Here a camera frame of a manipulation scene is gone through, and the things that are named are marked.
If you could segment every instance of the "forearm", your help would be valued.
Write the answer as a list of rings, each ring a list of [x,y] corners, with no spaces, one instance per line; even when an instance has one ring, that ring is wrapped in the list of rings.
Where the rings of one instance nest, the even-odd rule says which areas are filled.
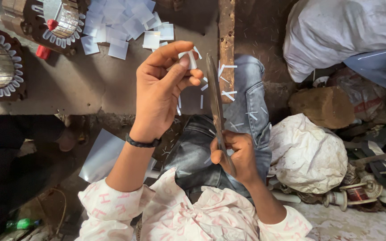
[[[132,127],[130,137],[138,142],[151,143],[155,137],[148,137],[141,128]],[[133,192],[142,186],[154,148],[139,148],[125,143],[113,169],[106,178],[111,188],[120,192]]]
[[[276,224],[285,219],[287,210],[267,189],[260,177],[247,183],[245,187],[253,198],[257,215],[262,223]]]

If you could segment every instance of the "left hand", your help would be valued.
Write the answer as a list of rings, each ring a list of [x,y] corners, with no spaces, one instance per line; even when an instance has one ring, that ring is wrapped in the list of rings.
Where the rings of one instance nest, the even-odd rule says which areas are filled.
[[[193,49],[192,42],[176,41],[158,48],[136,71],[136,119],[130,136],[151,143],[159,139],[174,121],[178,96],[188,86],[200,85],[203,72],[188,70],[190,59],[178,54]]]

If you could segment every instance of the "right hand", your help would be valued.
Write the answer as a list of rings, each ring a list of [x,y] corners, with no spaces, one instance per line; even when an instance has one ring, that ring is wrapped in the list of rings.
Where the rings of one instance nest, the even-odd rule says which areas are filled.
[[[226,149],[233,149],[230,157],[236,168],[236,180],[244,186],[260,180],[256,167],[256,156],[254,154],[253,140],[250,134],[235,133],[225,130],[222,133]],[[211,142],[211,161],[214,164],[220,164],[224,171],[230,174],[230,165],[226,155],[222,150],[218,150],[218,139],[214,138]]]

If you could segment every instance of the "transparent plastic sheet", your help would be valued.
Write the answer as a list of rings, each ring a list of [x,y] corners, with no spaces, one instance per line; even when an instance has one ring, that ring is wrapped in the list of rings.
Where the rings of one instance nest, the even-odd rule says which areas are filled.
[[[107,177],[120,155],[124,144],[124,140],[102,129],[78,176],[89,183],[94,183]],[[153,157],[150,159],[144,181],[147,176],[150,175],[156,162]]]

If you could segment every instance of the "white shirt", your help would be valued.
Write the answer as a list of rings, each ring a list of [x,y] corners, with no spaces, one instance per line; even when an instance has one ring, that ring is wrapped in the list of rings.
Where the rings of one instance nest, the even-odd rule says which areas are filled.
[[[131,240],[130,222],[141,213],[141,240],[312,240],[305,237],[312,225],[291,207],[285,206],[282,222],[264,224],[249,200],[227,188],[203,186],[191,204],[174,177],[172,168],[131,193],[110,188],[105,179],[92,183],[78,194],[89,219],[76,240]]]

